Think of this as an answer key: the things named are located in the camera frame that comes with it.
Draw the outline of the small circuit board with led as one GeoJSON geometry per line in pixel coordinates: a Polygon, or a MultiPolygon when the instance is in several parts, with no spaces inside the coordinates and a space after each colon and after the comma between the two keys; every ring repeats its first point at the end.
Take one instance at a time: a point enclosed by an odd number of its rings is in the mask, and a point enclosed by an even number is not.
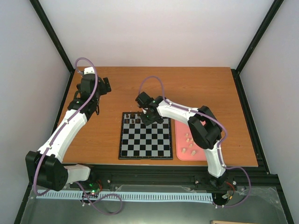
{"type": "Polygon", "coordinates": [[[92,189],[89,194],[92,195],[92,196],[95,196],[95,195],[98,195],[100,193],[100,189],[97,188],[97,189],[92,189]]]}

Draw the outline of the pink plastic tray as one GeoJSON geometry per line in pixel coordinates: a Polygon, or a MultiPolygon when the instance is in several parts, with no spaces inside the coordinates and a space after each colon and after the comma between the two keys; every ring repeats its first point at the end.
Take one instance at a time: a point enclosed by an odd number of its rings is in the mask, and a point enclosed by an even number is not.
{"type": "Polygon", "coordinates": [[[182,161],[206,161],[206,153],[217,147],[221,139],[221,128],[214,122],[207,119],[200,121],[196,117],[191,117],[187,123],[175,121],[176,154],[182,161]]]}

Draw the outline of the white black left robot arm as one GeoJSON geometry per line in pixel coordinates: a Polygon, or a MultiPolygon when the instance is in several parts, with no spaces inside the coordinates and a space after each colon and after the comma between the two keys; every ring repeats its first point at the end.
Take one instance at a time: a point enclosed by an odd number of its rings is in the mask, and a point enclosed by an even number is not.
{"type": "Polygon", "coordinates": [[[108,78],[98,77],[94,67],[83,70],[63,120],[37,151],[29,151],[25,157],[28,178],[36,195],[40,195],[38,187],[60,191],[66,184],[74,182],[81,182],[87,188],[96,185],[97,176],[88,165],[65,166],[63,160],[80,129],[93,114],[100,113],[100,97],[110,91],[108,78]]]}

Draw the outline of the black aluminium frame rail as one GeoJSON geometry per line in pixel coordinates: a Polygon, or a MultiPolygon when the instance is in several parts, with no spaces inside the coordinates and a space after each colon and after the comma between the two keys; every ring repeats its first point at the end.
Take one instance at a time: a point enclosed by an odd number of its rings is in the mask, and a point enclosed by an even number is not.
{"type": "Polygon", "coordinates": [[[121,185],[166,185],[189,187],[208,193],[222,193],[229,189],[253,192],[257,188],[273,187],[282,190],[277,175],[271,175],[263,167],[227,170],[224,177],[216,180],[208,174],[207,167],[143,166],[143,165],[83,165],[90,168],[88,178],[79,177],[77,182],[85,189],[112,190],[121,185]]]}

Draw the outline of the black grey chessboard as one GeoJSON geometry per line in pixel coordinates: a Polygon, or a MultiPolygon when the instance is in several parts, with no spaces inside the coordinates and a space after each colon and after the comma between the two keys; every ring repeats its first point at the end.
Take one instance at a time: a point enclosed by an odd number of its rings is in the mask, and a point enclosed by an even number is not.
{"type": "Polygon", "coordinates": [[[172,160],[171,120],[163,118],[161,124],[145,126],[137,112],[123,112],[120,134],[120,160],[172,160]],[[131,113],[135,114],[132,124],[131,113]]]}

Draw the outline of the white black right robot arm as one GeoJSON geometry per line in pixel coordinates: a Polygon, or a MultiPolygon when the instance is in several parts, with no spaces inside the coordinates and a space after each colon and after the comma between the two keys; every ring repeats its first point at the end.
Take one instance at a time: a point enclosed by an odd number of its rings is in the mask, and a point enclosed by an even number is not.
{"type": "Polygon", "coordinates": [[[139,93],[135,101],[142,109],[141,120],[147,126],[154,122],[161,124],[163,118],[187,125],[194,143],[204,150],[208,164],[207,182],[215,189],[224,184],[227,173],[221,151],[223,141],[221,132],[226,129],[207,106],[191,108],[176,104],[162,96],[152,98],[145,92],[139,93]]]}

